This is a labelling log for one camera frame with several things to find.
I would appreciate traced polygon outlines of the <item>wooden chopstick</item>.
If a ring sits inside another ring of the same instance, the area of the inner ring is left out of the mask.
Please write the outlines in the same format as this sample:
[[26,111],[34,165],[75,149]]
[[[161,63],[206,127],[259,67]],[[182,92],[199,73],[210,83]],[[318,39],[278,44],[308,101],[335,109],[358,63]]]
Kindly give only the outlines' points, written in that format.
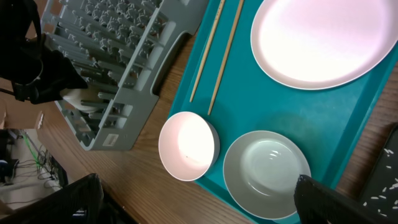
[[212,94],[212,97],[211,97],[211,101],[210,101],[210,105],[209,105],[209,108],[208,108],[207,115],[211,114],[211,111],[213,109],[213,106],[214,106],[214,103],[215,103],[215,100],[216,100],[216,96],[217,96],[217,93],[218,93],[218,90],[219,90],[219,87],[220,87],[220,84],[221,84],[221,80],[222,80],[222,77],[223,77],[223,74],[224,74],[225,66],[226,66],[227,61],[228,61],[229,52],[230,52],[231,46],[233,44],[234,35],[236,33],[236,29],[237,29],[237,26],[238,26],[238,23],[239,23],[239,18],[240,18],[240,15],[241,15],[241,11],[243,9],[243,5],[244,5],[244,0],[240,0],[239,4],[238,4],[238,7],[237,7],[237,10],[236,10],[236,13],[235,13],[233,25],[232,25],[230,33],[229,33],[228,42],[227,42],[227,45],[226,45],[226,48],[225,48],[225,51],[224,51],[223,59],[222,59],[221,65],[220,65],[220,70],[218,72],[218,76],[217,76],[217,79],[216,79],[216,83],[215,83],[215,87],[214,87],[213,94]]
[[201,78],[201,75],[203,73],[203,69],[204,69],[205,64],[206,64],[206,60],[207,60],[207,57],[208,57],[208,54],[209,54],[209,51],[210,51],[210,48],[211,48],[211,44],[212,44],[213,38],[215,36],[215,32],[216,32],[216,29],[217,29],[217,26],[218,26],[218,23],[219,23],[219,20],[220,20],[220,17],[221,17],[223,8],[224,8],[224,4],[225,4],[225,0],[221,0],[220,3],[219,3],[218,10],[216,12],[216,15],[215,15],[215,18],[214,18],[214,21],[213,21],[213,24],[212,24],[212,27],[211,27],[211,30],[210,30],[210,34],[208,36],[208,40],[206,41],[205,49],[203,51],[203,55],[202,55],[202,58],[201,58],[201,61],[200,61],[200,66],[199,66],[199,69],[197,71],[195,83],[194,83],[194,86],[193,86],[193,89],[192,89],[192,94],[190,96],[190,102],[192,102],[194,97],[195,97],[195,93],[196,93],[196,90],[198,88],[198,84],[200,82],[200,78]]

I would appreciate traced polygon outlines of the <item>grey bowl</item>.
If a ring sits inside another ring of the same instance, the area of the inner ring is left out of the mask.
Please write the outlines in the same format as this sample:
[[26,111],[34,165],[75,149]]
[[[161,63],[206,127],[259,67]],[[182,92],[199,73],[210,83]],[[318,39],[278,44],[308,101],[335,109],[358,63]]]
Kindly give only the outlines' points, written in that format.
[[311,175],[299,147],[272,131],[252,131],[228,148],[223,178],[233,200],[248,214],[281,221],[297,214],[294,193],[300,175]]

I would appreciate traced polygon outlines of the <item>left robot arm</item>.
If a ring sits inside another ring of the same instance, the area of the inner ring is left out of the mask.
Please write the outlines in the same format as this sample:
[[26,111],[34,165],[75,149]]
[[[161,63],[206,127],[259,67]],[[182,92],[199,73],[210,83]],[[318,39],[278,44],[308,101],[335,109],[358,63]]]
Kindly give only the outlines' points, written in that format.
[[46,47],[46,40],[34,1],[1,1],[1,78],[12,85],[2,92],[37,105],[61,100],[63,90],[88,88],[71,61]]

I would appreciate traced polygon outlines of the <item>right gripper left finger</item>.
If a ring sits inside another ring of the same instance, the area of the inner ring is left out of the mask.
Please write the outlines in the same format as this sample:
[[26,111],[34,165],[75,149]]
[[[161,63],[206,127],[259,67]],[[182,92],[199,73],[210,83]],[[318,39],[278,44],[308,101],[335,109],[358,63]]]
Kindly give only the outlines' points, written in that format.
[[89,174],[1,219],[1,224],[97,223],[103,203],[98,174]]

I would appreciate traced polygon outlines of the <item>white cup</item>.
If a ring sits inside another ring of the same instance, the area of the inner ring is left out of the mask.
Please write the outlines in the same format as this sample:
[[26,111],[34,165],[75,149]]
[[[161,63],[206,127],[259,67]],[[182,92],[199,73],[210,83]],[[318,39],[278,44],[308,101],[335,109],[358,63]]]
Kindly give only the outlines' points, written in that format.
[[85,113],[91,113],[98,110],[97,107],[94,106],[84,106],[81,101],[92,101],[95,103],[99,103],[101,99],[98,98],[99,89],[95,87],[89,87],[86,89],[64,89],[60,92],[61,97],[71,104],[77,110],[80,110]]

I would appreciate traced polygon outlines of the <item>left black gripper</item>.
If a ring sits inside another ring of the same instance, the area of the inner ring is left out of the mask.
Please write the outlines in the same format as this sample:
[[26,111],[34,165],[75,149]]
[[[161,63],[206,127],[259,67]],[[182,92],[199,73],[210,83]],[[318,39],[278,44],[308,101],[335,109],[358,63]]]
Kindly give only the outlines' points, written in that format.
[[71,61],[58,50],[45,50],[42,71],[26,84],[12,82],[16,100],[29,100],[33,105],[62,99],[61,91],[87,89],[87,82],[76,72]]

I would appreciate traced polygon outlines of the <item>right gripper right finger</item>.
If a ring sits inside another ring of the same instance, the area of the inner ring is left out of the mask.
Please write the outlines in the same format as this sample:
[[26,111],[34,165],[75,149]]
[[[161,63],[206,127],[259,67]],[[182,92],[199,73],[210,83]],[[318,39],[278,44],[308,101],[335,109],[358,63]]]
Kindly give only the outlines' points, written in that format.
[[299,175],[294,202],[302,224],[394,224],[307,175]]

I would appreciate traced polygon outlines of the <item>small pink saucer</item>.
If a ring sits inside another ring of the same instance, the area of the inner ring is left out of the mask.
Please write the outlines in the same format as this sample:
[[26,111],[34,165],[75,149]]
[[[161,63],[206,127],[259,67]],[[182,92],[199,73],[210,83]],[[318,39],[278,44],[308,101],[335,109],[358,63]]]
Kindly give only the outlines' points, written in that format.
[[159,135],[159,156],[174,178],[190,182],[204,176],[220,154],[214,126],[200,115],[182,111],[172,115]]

